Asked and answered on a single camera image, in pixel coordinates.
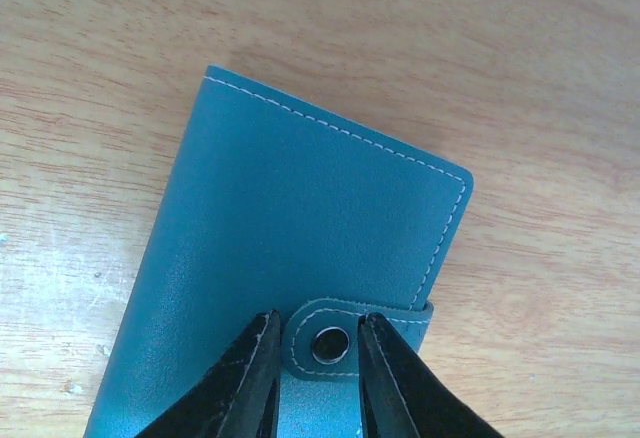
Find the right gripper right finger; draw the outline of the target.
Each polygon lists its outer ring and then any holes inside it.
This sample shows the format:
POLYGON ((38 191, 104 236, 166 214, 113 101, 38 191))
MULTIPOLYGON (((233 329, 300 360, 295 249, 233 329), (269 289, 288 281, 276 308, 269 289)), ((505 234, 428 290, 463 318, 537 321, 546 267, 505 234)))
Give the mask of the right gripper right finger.
POLYGON ((379 313, 358 320, 365 437, 491 437, 493 427, 434 375, 379 313))

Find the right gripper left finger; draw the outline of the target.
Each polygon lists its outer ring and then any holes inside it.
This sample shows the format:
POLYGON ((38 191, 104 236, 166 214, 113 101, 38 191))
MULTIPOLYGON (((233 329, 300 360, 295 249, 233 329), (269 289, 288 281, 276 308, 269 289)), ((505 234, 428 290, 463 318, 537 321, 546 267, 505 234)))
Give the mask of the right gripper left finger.
POLYGON ((140 437, 275 437, 281 381, 281 320, 255 315, 200 381, 140 437))

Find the teal leather card holder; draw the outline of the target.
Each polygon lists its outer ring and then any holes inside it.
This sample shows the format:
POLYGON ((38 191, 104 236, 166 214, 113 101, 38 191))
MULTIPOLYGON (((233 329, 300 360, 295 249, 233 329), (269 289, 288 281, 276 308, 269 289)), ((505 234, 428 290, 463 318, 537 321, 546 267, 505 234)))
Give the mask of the teal leather card holder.
POLYGON ((357 324, 413 348, 469 202, 447 160, 217 67, 203 77, 85 433, 132 437, 258 313, 281 437, 359 437, 357 324))

